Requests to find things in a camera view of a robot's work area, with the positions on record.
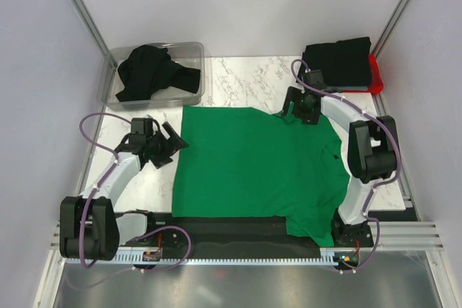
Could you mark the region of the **green t shirt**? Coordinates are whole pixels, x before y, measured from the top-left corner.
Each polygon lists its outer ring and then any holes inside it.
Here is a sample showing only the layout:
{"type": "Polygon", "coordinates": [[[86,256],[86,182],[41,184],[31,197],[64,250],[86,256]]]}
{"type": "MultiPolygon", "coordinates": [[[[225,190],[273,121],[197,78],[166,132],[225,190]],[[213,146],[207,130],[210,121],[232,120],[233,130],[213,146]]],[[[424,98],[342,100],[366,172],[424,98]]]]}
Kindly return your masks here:
{"type": "Polygon", "coordinates": [[[327,118],[314,126],[251,107],[186,107],[175,217],[282,217],[288,235],[330,247],[349,174],[327,118]]]}

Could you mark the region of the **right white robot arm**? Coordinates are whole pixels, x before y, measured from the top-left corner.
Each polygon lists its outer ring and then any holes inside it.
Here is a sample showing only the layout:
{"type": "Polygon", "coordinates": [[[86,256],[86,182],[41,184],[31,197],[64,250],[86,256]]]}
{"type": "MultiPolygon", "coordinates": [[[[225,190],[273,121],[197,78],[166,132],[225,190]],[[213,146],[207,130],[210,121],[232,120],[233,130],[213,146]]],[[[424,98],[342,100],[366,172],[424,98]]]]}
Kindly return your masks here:
{"type": "Polygon", "coordinates": [[[336,244],[348,245],[357,236],[354,225],[367,220],[376,189],[401,173],[396,122],[389,115],[370,115],[342,94],[296,87],[287,89],[281,116],[287,115],[307,125],[316,125],[324,115],[348,132],[346,157],[352,178],[337,210],[341,221],[330,229],[336,244]]]}

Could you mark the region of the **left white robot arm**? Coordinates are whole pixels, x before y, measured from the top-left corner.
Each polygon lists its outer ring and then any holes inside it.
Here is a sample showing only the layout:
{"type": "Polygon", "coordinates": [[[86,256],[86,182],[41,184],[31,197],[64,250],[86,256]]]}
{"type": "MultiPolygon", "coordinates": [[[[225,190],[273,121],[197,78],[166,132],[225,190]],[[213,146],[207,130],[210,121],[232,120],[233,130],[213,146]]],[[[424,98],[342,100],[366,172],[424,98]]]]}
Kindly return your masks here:
{"type": "Polygon", "coordinates": [[[147,212],[134,210],[116,215],[114,206],[128,184],[146,164],[160,169],[188,147],[173,127],[150,118],[134,118],[131,130],[113,150],[114,160],[93,184],[60,205],[59,248],[63,257],[78,260],[84,268],[112,260],[121,245],[139,241],[152,245],[158,228],[147,212]]]}

